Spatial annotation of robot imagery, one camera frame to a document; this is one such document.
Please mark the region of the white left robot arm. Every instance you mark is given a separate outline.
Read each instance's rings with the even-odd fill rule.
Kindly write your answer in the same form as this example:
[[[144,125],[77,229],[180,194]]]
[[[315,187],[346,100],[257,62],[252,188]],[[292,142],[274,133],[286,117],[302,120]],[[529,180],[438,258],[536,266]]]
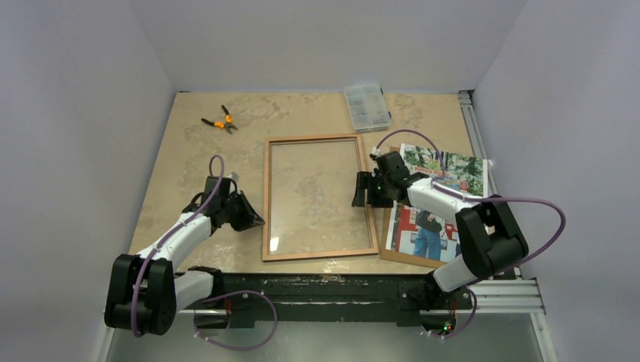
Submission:
[[[264,224],[237,186],[238,176],[208,176],[205,189],[183,208],[156,242],[112,264],[103,318],[107,327],[135,336],[161,336],[179,311],[200,302],[216,308],[225,298],[223,273],[206,266],[177,269],[191,252],[224,225],[236,232]]]

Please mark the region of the brown cardboard backing board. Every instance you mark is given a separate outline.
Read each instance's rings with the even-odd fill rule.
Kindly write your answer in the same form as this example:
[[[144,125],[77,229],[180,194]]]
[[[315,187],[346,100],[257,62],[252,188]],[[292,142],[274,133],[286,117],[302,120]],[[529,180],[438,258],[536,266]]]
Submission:
[[[386,237],[389,231],[389,223],[392,222],[392,215],[393,215],[393,212],[391,208],[383,209],[383,216],[381,221],[382,229],[381,229],[381,236],[379,237],[380,259],[390,261],[390,262],[399,262],[399,263],[404,263],[409,265],[417,265],[424,268],[438,268],[445,264],[444,262],[441,262],[438,260],[427,259],[420,256],[414,256],[406,253],[400,253],[395,250],[387,249]]]

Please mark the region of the colour photo print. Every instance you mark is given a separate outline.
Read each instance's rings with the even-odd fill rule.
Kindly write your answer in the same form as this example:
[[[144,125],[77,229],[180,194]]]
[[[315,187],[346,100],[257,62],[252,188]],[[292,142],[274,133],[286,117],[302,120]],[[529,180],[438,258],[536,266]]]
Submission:
[[[436,151],[401,144],[396,149],[411,173],[441,176]],[[442,152],[446,175],[439,182],[457,192],[487,197],[488,163],[484,159],[453,152]],[[457,227],[428,210],[394,204],[386,248],[427,259],[450,262],[461,254]]]

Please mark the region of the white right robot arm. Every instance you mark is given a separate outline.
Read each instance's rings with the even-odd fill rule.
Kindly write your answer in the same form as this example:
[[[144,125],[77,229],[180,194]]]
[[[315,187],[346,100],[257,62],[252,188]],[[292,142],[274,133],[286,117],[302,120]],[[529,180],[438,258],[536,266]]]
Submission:
[[[375,149],[370,157],[376,167],[358,172],[354,207],[404,205],[431,211],[457,229],[461,254],[425,278],[423,295],[430,305],[443,306],[455,290],[490,278],[528,255],[527,241],[499,195],[471,198],[441,187],[424,173],[410,172],[398,152]]]

